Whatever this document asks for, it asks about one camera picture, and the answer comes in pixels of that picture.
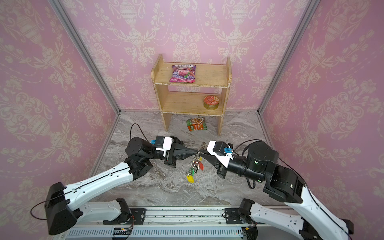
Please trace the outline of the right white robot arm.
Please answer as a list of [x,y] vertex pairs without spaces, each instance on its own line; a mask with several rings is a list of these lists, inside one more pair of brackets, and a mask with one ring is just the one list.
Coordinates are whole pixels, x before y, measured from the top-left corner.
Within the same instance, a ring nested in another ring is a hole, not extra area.
[[277,151],[261,140],[250,143],[244,151],[246,157],[234,156],[231,145],[210,141],[199,154],[217,169],[221,178],[231,172],[264,184],[264,193],[292,208],[297,215],[283,214],[243,199],[238,208],[243,222],[267,224],[301,240],[351,239],[353,222],[336,217],[312,194],[295,170],[279,165]]

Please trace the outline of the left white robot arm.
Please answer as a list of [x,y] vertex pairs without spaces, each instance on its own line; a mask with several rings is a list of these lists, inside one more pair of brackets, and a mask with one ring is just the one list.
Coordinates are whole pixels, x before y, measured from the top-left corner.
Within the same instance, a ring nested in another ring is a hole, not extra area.
[[49,235],[58,235],[73,227],[85,216],[80,207],[89,200],[146,175],[153,167],[151,160],[162,160],[165,165],[175,167],[177,161],[197,154],[174,136],[158,136],[154,142],[134,137],[125,152],[128,157],[107,171],[74,184],[65,186],[58,182],[50,186],[42,202]]

